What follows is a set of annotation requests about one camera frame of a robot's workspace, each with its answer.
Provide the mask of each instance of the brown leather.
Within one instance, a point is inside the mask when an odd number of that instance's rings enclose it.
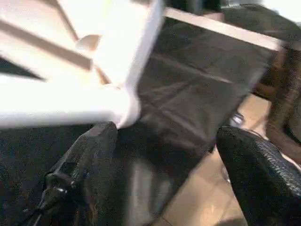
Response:
[[[285,49],[281,49],[275,54],[271,67],[254,88],[254,93],[268,100],[275,98],[276,89],[282,80],[281,75],[283,74],[285,55]]]
[[[272,101],[267,137],[281,152],[301,164],[301,146],[285,130],[298,98],[301,96],[301,43],[290,44],[286,49],[284,68]]]

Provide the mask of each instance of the black fabric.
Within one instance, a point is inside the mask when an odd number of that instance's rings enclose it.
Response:
[[[167,18],[139,83],[139,123],[164,142],[202,156],[273,54]]]
[[[301,173],[272,143],[224,127],[217,148],[249,225],[301,224]]]
[[[45,174],[88,126],[0,131],[0,225],[38,204]]]
[[[222,10],[226,23],[284,41],[300,40],[301,29],[294,22],[261,5],[245,4]]]

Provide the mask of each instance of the beige floor tile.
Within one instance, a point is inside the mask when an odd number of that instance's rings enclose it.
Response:
[[[260,118],[269,112],[270,102],[251,94],[239,107],[238,111],[246,120],[245,128],[254,125]]]
[[[222,178],[221,168],[223,162],[215,148],[212,154],[208,154],[194,169],[192,174],[196,174],[206,181],[218,180]]]
[[[172,226],[170,223],[168,223],[163,218],[160,218],[156,223],[154,223],[152,226]]]
[[[239,206],[239,203],[234,196],[229,207],[224,211],[220,222],[216,226],[247,226],[246,219]]]
[[[232,196],[230,184],[223,179],[207,181],[192,174],[163,217],[172,226],[206,226],[218,222]]]
[[[217,184],[212,184],[197,175],[191,175],[174,197],[163,217],[172,226],[185,226],[199,214]]]
[[[224,180],[220,181],[199,214],[191,219],[187,226],[214,226],[218,224],[233,196],[230,184]]]

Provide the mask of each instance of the tiled floor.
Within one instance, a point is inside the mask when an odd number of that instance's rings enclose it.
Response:
[[[269,102],[251,95],[241,105],[245,128],[252,127],[265,135],[264,115]],[[191,173],[190,178],[168,206],[156,226],[246,226],[246,220],[231,185],[222,178],[222,160],[217,150],[208,154]]]

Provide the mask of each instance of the floor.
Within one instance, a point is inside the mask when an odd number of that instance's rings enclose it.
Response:
[[[269,102],[250,95],[241,105],[244,128],[257,122],[255,131],[265,135],[264,116]],[[247,226],[231,185],[223,179],[222,160],[215,149],[191,173],[155,226]]]

